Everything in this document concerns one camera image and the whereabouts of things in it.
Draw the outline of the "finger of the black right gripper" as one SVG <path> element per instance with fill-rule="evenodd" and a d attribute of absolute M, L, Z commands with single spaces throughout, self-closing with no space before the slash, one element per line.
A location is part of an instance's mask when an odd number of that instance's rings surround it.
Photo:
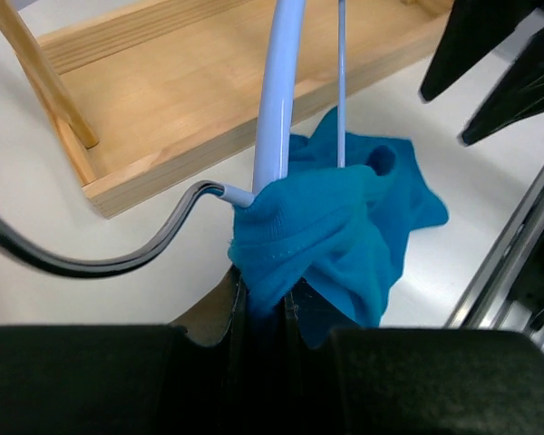
<path fill-rule="evenodd" d="M 471 146 L 544 112 L 544 27 L 535 33 L 461 133 Z"/>
<path fill-rule="evenodd" d="M 509 37 L 541 1 L 457 0 L 423 78 L 420 94 L 430 102 Z"/>

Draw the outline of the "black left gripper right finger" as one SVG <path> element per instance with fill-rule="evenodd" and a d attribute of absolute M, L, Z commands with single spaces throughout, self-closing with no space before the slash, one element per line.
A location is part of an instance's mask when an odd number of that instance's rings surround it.
<path fill-rule="evenodd" d="M 284 299 L 295 434 L 544 434 L 544 354 L 502 330 L 363 328 Z"/>

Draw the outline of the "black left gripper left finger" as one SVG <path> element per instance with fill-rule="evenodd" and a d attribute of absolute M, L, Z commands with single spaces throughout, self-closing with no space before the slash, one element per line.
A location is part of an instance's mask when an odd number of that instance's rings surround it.
<path fill-rule="evenodd" d="M 0 434 L 238 434 L 236 268 L 168 324 L 0 326 Z"/>

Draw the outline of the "blue t shirt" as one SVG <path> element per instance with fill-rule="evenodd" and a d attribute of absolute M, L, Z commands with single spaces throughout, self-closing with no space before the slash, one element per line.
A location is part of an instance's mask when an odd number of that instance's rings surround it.
<path fill-rule="evenodd" d="M 248 287 L 248 313 L 268 323 L 299 281 L 353 322 L 374 328 L 401 278 L 409 236 L 449 212 L 407 139 L 347 133 L 336 164 L 337 112 L 289 140 L 284 179 L 235 208 L 228 257 Z"/>

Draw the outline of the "light blue hanger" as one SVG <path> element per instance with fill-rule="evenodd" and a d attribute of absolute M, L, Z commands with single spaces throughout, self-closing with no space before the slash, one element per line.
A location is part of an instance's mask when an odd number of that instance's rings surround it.
<path fill-rule="evenodd" d="M 198 199 L 213 195 L 241 208 L 250 206 L 268 184 L 285 178 L 288 173 L 290 126 L 294 104 L 296 64 L 306 1 L 277 1 L 271 26 L 258 117 L 256 154 L 253 169 L 253 193 L 211 180 L 202 180 L 188 188 L 160 230 L 139 249 L 115 258 L 79 260 L 56 255 L 20 235 L 0 218 L 0 251 L 20 263 L 55 276 L 94 279 L 120 276 L 140 267 L 161 254 L 178 234 Z M 7 1 L 0 1 L 0 30 L 16 54 L 29 62 L 38 73 L 40 84 L 63 109 L 71 109 L 72 127 L 89 132 L 63 86 L 47 61 L 40 59 L 40 49 Z M 338 114 L 337 167 L 345 165 L 345 97 L 346 97 L 346 1 L 338 1 Z"/>

